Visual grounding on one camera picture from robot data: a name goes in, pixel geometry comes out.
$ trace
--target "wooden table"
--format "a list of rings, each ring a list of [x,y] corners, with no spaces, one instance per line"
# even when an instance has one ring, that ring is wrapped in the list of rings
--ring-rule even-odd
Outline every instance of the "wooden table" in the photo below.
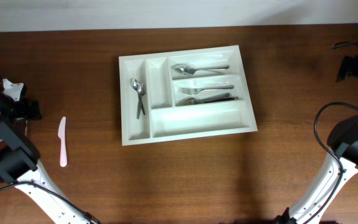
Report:
[[[0,74],[39,100],[43,120],[30,123],[29,138],[55,183],[103,223],[273,219],[323,163],[312,127],[320,107],[358,106],[358,80],[335,82],[343,56],[358,54],[330,49],[346,40],[358,40],[358,24],[0,33]],[[227,45],[240,47],[258,132],[121,146],[118,56]],[[321,137],[353,114],[324,112]],[[358,223],[358,175],[323,220]],[[0,223],[51,222],[18,190],[0,193]]]

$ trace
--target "spoon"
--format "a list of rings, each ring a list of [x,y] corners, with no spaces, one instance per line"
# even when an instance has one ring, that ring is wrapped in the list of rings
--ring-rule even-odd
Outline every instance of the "spoon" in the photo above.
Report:
[[[212,71],[212,70],[226,70],[229,67],[230,67],[229,65],[221,65],[221,66],[212,66],[212,67],[205,67],[205,68],[195,68],[184,63],[172,66],[173,69],[179,70],[180,73],[182,73],[182,75],[194,75],[194,73],[200,70],[222,73],[219,71]]]
[[[142,97],[146,94],[146,90],[144,88],[144,84],[140,83],[139,87],[137,88],[137,95],[139,96],[139,102],[137,104],[137,119],[140,117],[140,107],[143,105]]]
[[[131,87],[132,87],[136,92],[137,92],[137,89],[138,89],[138,87],[139,87],[139,84],[140,84],[139,81],[137,81],[135,78],[131,78]],[[144,111],[143,103],[142,103],[142,111],[143,111],[143,115],[146,115],[146,113],[145,113],[145,111]]]

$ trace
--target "cutlery tray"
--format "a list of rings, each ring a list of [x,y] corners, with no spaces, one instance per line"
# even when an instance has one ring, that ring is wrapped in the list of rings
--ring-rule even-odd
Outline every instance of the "cutlery tray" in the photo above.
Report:
[[[192,76],[171,69],[229,65],[223,73],[197,71]],[[122,145],[257,131],[246,76],[238,46],[119,57]],[[131,78],[145,84],[142,101],[146,115],[136,118],[138,96]],[[231,90],[187,95],[181,88],[234,85]],[[186,97],[207,98],[231,93],[238,100],[177,106]]]

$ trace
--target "fork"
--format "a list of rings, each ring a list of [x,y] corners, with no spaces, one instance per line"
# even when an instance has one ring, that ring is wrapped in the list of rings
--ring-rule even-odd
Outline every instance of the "fork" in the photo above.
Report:
[[[208,103],[210,101],[223,100],[226,98],[231,98],[231,93],[223,93],[216,96],[211,96],[208,98],[198,99],[195,97],[187,97],[179,101],[177,106],[187,106],[187,105],[197,105],[200,103]]]
[[[234,85],[213,86],[204,88],[180,88],[180,91],[187,95],[195,95],[203,90],[232,90]]]

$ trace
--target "black cable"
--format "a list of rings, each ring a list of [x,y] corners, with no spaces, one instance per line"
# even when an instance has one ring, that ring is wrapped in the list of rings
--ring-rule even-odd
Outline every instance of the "black cable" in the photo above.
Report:
[[[351,45],[356,45],[358,46],[358,41],[354,41],[354,42],[340,42],[340,43],[336,43],[332,46],[332,49],[338,49],[340,47],[347,47],[347,46],[351,46]]]
[[[69,206],[73,207],[75,210],[77,210],[78,212],[80,212],[84,217],[86,217],[89,213],[87,212],[84,212],[82,211],[80,208],[78,208],[76,205],[74,205],[71,201],[65,199],[64,197],[60,196],[59,194],[56,194],[55,192],[52,192],[38,184],[35,184],[33,182],[18,182],[18,183],[15,183],[15,184],[11,184],[11,185],[8,185],[8,186],[5,186],[5,187],[1,187],[0,188],[0,192],[3,191],[3,190],[7,190],[7,189],[10,189],[12,187],[16,187],[16,186],[19,186],[19,185],[24,185],[24,184],[27,184],[27,185],[31,185],[31,186],[34,186],[34,187],[37,187],[43,191],[45,191],[46,193],[48,194],[51,194],[53,196],[55,196],[56,198],[59,198],[60,200],[66,202],[67,204],[69,204]]]
[[[314,119],[314,136],[316,137],[316,140],[318,142],[318,144],[326,151],[328,152],[329,155],[331,155],[339,164],[340,170],[339,170],[339,178],[338,181],[336,182],[333,191],[328,195],[327,200],[322,204],[322,206],[319,208],[319,210],[317,210],[317,212],[315,212],[307,221],[304,222],[304,224],[310,222],[315,216],[317,216],[323,209],[324,207],[328,204],[328,202],[330,201],[330,199],[333,197],[336,189],[339,187],[339,184],[341,183],[341,180],[343,178],[343,173],[344,173],[344,169],[343,169],[343,165],[342,162],[339,160],[339,158],[335,155],[334,152],[332,152],[332,150],[328,149],[328,147],[326,147],[324,145],[324,143],[320,140],[320,137],[318,136],[317,133],[317,122],[318,122],[318,118],[320,117],[321,113],[329,106],[334,106],[334,105],[339,105],[339,106],[345,106],[347,108],[350,109],[354,109],[356,111],[358,111],[358,107],[351,105],[349,103],[343,103],[343,102],[332,102],[332,103],[328,103],[327,105],[323,106],[317,113],[316,118]]]

